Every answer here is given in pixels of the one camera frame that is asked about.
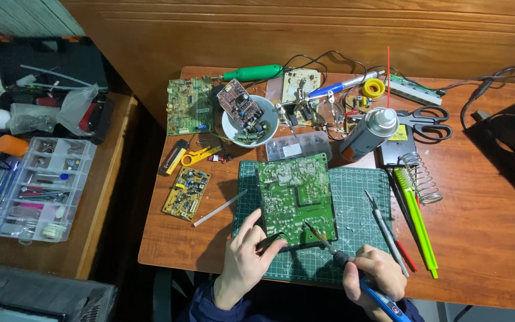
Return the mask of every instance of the blue soldering iron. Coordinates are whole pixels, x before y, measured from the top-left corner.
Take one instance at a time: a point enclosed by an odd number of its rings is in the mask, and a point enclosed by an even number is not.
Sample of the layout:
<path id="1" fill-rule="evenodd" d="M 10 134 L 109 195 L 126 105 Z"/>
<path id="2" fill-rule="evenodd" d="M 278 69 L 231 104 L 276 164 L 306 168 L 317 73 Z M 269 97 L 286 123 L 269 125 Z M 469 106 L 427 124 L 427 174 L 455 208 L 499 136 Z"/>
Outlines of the blue soldering iron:
<path id="1" fill-rule="evenodd" d="M 381 74 L 384 74 L 384 70 L 380 70 L 378 72 L 368 72 L 367 76 L 362 74 L 362 75 L 359 75 L 359 76 L 357 76 L 355 78 L 352 78 L 350 80 L 342 81 L 341 83 L 329 85 L 329 86 L 326 86 L 324 88 L 318 88 L 318 89 L 316 89 L 314 91 L 309 92 L 309 96 L 310 97 L 313 97 L 313 96 L 323 96 L 323 95 L 327 95 L 327 93 L 329 91 L 333 91 L 333 93 L 344 91 L 347 88 L 351 88 L 353 86 L 357 86 L 357 85 L 361 84 L 362 81 L 366 81 L 366 80 L 369 80 L 371 78 L 376 78 L 376 77 L 378 77 Z"/>
<path id="2" fill-rule="evenodd" d="M 315 235 L 327 248 L 329 253 L 333 255 L 333 261 L 339 265 L 342 269 L 345 269 L 345 265 L 349 259 L 342 250 L 338 250 L 333 247 L 329 242 L 319 234 L 319 232 L 311 227 L 310 224 L 305 223 L 309 230 Z M 363 271 L 359 271 L 359 286 L 361 290 L 367 294 L 373 301 L 383 310 L 393 322 L 411 322 L 409 317 L 404 315 L 403 311 L 393 302 L 388 296 L 384 295 L 376 284 L 375 278 Z"/>

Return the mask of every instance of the spray can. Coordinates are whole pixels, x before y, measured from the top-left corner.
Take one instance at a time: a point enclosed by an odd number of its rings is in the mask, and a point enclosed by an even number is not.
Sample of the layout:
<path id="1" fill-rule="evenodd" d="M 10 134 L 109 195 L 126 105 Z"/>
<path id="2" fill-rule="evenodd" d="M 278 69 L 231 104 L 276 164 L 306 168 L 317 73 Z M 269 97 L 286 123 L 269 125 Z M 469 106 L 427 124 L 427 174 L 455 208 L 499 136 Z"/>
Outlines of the spray can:
<path id="1" fill-rule="evenodd" d="M 398 128 L 397 111 L 385 107 L 374 108 L 349 133 L 339 151 L 345 159 L 357 162 L 390 139 Z"/>

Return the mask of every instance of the green cutting mat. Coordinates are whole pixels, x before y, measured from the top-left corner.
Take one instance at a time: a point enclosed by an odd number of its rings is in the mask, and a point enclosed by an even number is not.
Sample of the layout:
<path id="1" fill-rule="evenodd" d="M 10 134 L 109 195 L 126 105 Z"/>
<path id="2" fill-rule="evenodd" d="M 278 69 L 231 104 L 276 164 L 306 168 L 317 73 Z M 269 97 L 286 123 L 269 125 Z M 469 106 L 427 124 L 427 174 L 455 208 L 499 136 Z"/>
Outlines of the green cutting mat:
<path id="1" fill-rule="evenodd" d="M 240 162 L 238 191 L 247 189 L 248 192 L 237 202 L 233 236 L 238 233 L 244 218 L 260 206 L 255 174 L 257 163 L 249 160 Z M 354 256 L 356 250 L 364 244 L 390 253 L 364 193 L 367 190 L 375 198 L 385 221 L 391 227 L 387 173 L 380 169 L 338 167 L 329 169 L 329 177 L 339 234 L 339 240 L 333 245 L 350 256 Z M 333 265 L 333 258 L 326 250 L 312 247 L 279 253 L 263 277 L 283 281 L 341 283 L 343 271 Z"/>

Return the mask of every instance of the black scissors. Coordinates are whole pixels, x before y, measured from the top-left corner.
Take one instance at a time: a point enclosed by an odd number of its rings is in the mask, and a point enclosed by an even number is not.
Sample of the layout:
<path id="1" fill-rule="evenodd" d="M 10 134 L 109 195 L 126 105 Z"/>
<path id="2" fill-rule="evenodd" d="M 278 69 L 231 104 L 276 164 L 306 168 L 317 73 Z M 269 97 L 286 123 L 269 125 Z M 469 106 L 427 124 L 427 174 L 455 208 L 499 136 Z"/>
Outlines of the black scissors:
<path id="1" fill-rule="evenodd" d="M 442 116 L 434 116 L 437 114 L 435 112 L 440 112 Z M 440 106 L 423 106 L 417 108 L 408 116 L 398 116 L 400 124 L 410 126 L 413 132 L 432 141 L 442 141 L 452 136 L 452 128 L 446 124 L 441 124 L 447 121 L 449 117 L 450 113 Z M 426 134 L 426 132 L 438 133 L 439 131 L 445 131 L 446 135 L 439 137 Z"/>

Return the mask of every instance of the yellow circuit board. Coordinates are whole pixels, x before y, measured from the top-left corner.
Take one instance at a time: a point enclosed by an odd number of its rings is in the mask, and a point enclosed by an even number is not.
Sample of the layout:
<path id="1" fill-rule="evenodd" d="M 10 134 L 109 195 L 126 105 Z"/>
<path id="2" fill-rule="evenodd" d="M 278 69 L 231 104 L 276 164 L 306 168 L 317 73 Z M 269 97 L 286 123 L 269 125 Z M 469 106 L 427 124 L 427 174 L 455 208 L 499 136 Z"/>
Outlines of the yellow circuit board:
<path id="1" fill-rule="evenodd" d="M 190 167 L 182 167 L 162 207 L 162 212 L 192 221 L 208 186 L 211 175 Z"/>

